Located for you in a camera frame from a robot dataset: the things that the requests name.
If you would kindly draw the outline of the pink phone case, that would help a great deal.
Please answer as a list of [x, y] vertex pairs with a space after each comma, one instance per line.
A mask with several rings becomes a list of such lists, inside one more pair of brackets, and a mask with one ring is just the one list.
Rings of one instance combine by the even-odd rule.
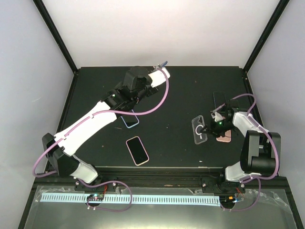
[[231, 142], [231, 130], [225, 132], [224, 136], [220, 136], [216, 139], [218, 142], [230, 143]]

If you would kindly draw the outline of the black smartphone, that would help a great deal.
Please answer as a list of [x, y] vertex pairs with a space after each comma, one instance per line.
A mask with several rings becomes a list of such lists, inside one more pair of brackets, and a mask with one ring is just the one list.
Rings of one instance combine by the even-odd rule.
[[213, 92], [214, 109], [216, 110], [219, 106], [226, 103], [225, 92]]

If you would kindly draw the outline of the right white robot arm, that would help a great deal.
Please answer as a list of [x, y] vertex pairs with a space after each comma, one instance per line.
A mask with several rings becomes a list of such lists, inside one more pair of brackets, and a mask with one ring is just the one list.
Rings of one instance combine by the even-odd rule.
[[217, 179], [217, 188], [228, 192], [234, 182], [247, 183], [250, 180], [269, 180], [277, 176], [280, 161], [281, 136], [262, 127], [253, 115], [239, 107], [231, 99], [211, 111], [211, 122], [205, 124], [201, 133], [224, 137], [229, 130], [237, 129], [244, 136], [240, 160], [225, 168], [225, 176]]

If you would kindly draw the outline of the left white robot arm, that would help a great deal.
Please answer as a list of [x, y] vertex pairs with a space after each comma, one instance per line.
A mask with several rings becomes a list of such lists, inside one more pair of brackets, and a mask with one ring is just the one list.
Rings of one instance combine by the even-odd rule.
[[79, 159], [75, 153], [87, 140], [120, 116], [130, 114], [143, 98], [158, 92], [158, 87], [169, 83], [170, 74], [165, 67], [153, 71], [135, 66], [129, 69], [123, 81], [108, 91], [82, 118], [55, 135], [42, 138], [45, 156], [60, 177], [74, 177], [85, 182], [91, 190], [102, 186], [102, 178], [95, 167]]

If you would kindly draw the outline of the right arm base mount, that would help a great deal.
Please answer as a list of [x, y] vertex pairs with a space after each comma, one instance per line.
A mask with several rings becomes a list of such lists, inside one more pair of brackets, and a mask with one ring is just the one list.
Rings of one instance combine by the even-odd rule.
[[245, 193], [245, 188], [238, 182], [227, 181], [223, 176], [203, 176], [201, 177], [201, 187], [203, 193], [214, 194], [235, 194]]

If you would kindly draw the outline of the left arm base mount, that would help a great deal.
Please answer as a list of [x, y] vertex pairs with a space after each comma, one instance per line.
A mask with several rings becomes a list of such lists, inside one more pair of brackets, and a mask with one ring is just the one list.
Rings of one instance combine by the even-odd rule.
[[102, 183], [101, 181], [96, 181], [84, 185], [80, 181], [77, 181], [74, 186], [74, 189], [76, 191], [84, 191], [84, 192], [104, 192], [104, 191], [114, 191], [118, 186], [118, 183], [115, 181], [112, 181], [111, 183], [107, 183], [103, 186], [100, 186], [101, 183]]

